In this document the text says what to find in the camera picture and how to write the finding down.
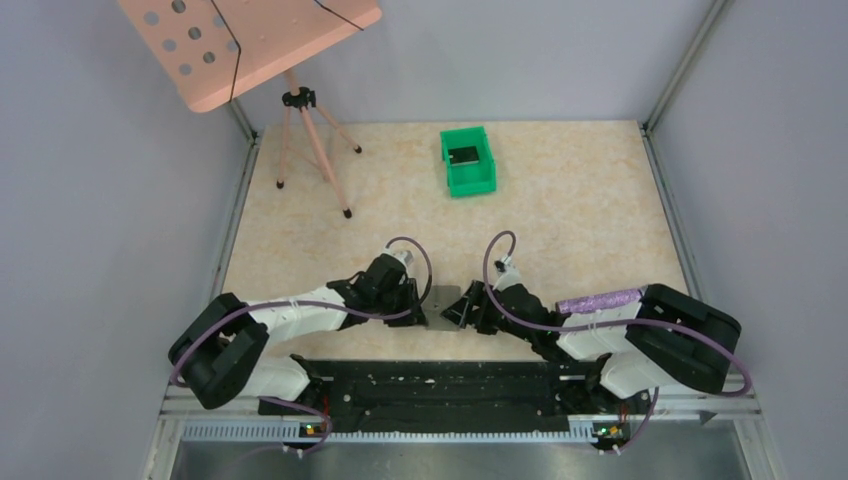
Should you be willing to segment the grey card holder wallet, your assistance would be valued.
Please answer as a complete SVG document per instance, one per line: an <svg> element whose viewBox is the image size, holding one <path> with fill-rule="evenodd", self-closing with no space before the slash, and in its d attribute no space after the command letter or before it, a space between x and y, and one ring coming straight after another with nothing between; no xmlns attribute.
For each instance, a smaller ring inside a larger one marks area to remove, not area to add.
<svg viewBox="0 0 848 480"><path fill-rule="evenodd" d="M458 331L459 327L442 316L442 313L461 299L462 290L456 285L433 285L422 304L428 331Z"/></svg>

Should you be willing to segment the black card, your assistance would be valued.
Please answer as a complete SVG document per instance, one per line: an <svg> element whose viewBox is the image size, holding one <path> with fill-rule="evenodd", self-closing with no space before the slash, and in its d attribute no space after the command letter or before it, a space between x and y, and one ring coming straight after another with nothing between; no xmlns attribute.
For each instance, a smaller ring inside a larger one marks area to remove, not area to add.
<svg viewBox="0 0 848 480"><path fill-rule="evenodd" d="M475 146L464 146L448 150L448 162L452 166L476 164L480 161L480 154Z"/></svg>

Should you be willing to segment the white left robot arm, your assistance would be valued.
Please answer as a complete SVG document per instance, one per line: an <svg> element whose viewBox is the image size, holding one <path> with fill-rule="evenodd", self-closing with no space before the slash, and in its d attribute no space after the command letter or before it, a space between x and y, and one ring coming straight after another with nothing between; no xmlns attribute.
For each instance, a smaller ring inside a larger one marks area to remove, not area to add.
<svg viewBox="0 0 848 480"><path fill-rule="evenodd" d="M275 358L270 350L370 320L415 323L420 300L412 261L408 250L384 250L353 277L298 296L247 302L218 295L172 344L172 384L189 389L207 410L239 396L277 398L302 414L314 410L321 397L317 376L303 361Z"/></svg>

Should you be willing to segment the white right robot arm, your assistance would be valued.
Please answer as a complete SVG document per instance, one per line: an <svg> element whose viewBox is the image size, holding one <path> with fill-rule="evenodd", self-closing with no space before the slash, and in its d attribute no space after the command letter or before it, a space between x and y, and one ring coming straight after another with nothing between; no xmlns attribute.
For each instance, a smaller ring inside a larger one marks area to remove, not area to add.
<svg viewBox="0 0 848 480"><path fill-rule="evenodd" d="M724 395L742 333L732 316L665 284L564 300L552 309L505 273L473 282L441 317L484 335L507 333L550 362L591 363L586 397L600 412L654 387Z"/></svg>

